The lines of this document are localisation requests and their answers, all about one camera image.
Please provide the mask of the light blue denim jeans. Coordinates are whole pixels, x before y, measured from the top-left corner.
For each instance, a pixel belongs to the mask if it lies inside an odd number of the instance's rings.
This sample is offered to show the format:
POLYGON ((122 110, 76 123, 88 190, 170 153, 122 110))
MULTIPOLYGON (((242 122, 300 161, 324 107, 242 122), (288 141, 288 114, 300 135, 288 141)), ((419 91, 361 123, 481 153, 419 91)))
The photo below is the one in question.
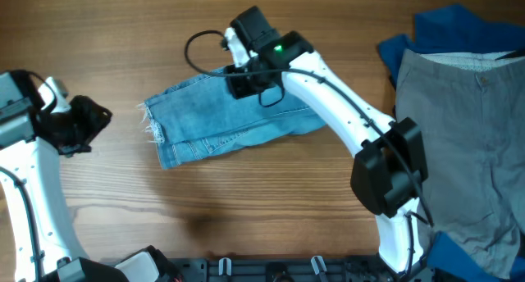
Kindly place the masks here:
POLYGON ((278 88, 265 91, 262 100, 275 105, 263 107, 257 96, 235 99, 225 79, 196 75, 145 99, 139 108, 164 170, 326 125, 306 103, 278 88))

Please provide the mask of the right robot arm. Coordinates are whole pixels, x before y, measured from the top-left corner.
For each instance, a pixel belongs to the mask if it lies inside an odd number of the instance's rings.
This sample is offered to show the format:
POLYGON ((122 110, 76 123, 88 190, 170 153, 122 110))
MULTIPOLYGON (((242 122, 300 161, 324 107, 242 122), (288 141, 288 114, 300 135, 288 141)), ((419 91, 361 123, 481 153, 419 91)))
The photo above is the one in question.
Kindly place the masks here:
POLYGON ((307 39, 296 31, 279 34, 258 7, 230 23, 222 46, 233 58, 225 72, 234 98, 261 97, 276 86, 306 103, 339 136, 354 159, 351 189, 376 218, 380 259, 401 279, 413 275, 424 257, 417 223, 433 223, 422 196, 428 170, 418 125, 368 104, 307 39))

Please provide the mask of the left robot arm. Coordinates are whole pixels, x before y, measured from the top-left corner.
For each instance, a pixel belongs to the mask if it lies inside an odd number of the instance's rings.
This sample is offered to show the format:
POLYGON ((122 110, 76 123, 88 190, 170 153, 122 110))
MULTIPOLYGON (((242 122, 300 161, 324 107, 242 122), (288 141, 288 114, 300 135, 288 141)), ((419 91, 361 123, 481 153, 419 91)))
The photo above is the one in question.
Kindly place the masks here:
POLYGON ((1 186, 16 245, 17 281, 180 281, 153 246, 114 266, 89 259, 72 225, 60 179, 61 157, 90 152, 112 113, 91 98, 67 97, 58 80, 1 74, 1 186))

